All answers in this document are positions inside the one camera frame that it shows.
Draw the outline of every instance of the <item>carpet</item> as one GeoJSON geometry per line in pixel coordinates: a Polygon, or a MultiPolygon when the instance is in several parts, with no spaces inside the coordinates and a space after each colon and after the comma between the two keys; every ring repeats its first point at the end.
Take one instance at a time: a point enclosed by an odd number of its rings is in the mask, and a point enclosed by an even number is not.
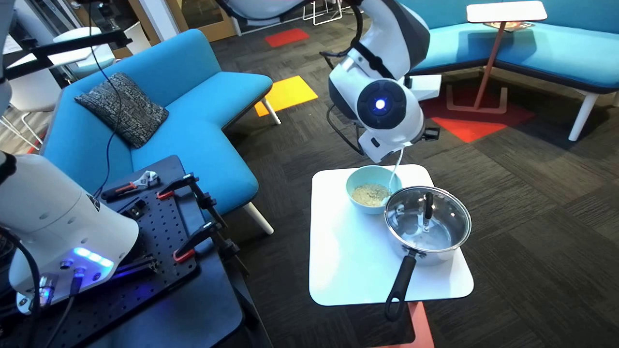
{"type": "MultiPolygon", "coordinates": [[[[472,104],[474,92],[464,88],[455,94],[457,104],[472,104]]],[[[499,98],[493,92],[486,92],[482,106],[497,106],[499,98]]],[[[447,110],[447,94],[441,94],[433,102],[431,119],[441,125],[445,131],[459,137],[462,142],[476,142],[484,137],[503,131],[505,127],[513,127],[524,123],[534,113],[515,102],[507,102],[505,113],[476,113],[476,112],[457,112],[447,110]]]]}
{"type": "Polygon", "coordinates": [[[310,34],[300,26],[292,26],[292,28],[265,36],[265,40],[271,48],[288,46],[288,44],[302,42],[308,38],[310,38],[310,34]]]}
{"type": "MultiPolygon", "coordinates": [[[[275,112],[281,112],[315,98],[317,98],[315,90],[300,75],[275,81],[271,90],[267,92],[267,100],[275,108],[275,112]]],[[[257,102],[253,108],[255,108],[255,113],[261,117],[269,113],[263,102],[257,102]]]]}

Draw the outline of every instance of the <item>pillow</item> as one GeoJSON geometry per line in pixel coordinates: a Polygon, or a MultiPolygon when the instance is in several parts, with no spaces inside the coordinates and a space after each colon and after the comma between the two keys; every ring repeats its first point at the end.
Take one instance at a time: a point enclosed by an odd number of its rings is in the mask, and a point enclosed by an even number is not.
{"type": "Polygon", "coordinates": [[[128,146],[145,144],[168,117],[128,75],[116,73],[76,100],[103,119],[128,146]]]}

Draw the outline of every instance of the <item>pot handle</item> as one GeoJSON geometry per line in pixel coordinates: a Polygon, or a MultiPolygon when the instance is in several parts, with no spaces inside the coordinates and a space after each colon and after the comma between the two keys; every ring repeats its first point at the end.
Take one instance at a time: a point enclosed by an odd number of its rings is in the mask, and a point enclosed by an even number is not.
{"type": "Polygon", "coordinates": [[[406,307],[404,295],[416,262],[416,251],[410,249],[401,262],[399,274],[395,276],[393,287],[385,303],[387,320],[395,320],[402,315],[402,309],[406,307]]]}

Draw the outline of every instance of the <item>stainless steel pot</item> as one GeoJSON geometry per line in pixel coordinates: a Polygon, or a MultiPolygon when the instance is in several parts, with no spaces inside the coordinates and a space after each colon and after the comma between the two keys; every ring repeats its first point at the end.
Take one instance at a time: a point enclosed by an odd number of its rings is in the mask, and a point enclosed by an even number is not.
{"type": "Polygon", "coordinates": [[[389,231],[406,249],[387,297],[387,318],[406,307],[404,295],[416,262],[447,260],[468,239],[472,218],[453,193],[433,185],[408,185],[385,202],[389,231]]]}

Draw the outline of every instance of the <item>table leg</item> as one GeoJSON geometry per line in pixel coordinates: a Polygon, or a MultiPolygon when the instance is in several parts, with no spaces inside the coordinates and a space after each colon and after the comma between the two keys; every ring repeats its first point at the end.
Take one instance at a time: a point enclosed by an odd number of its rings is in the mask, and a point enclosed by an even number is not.
{"type": "Polygon", "coordinates": [[[501,86],[499,106],[482,108],[482,98],[486,94],[488,79],[491,75],[491,69],[495,65],[495,59],[497,59],[497,54],[499,54],[499,48],[501,48],[501,40],[503,40],[503,34],[505,34],[505,25],[507,25],[507,21],[501,21],[501,26],[499,26],[499,32],[495,36],[493,48],[489,52],[489,57],[488,57],[486,65],[484,65],[484,75],[482,75],[482,83],[478,86],[478,94],[476,94],[474,104],[472,106],[455,104],[453,102],[453,92],[449,90],[449,100],[447,100],[447,108],[449,110],[484,112],[484,113],[505,113],[507,112],[507,88],[505,86],[501,86]]]}

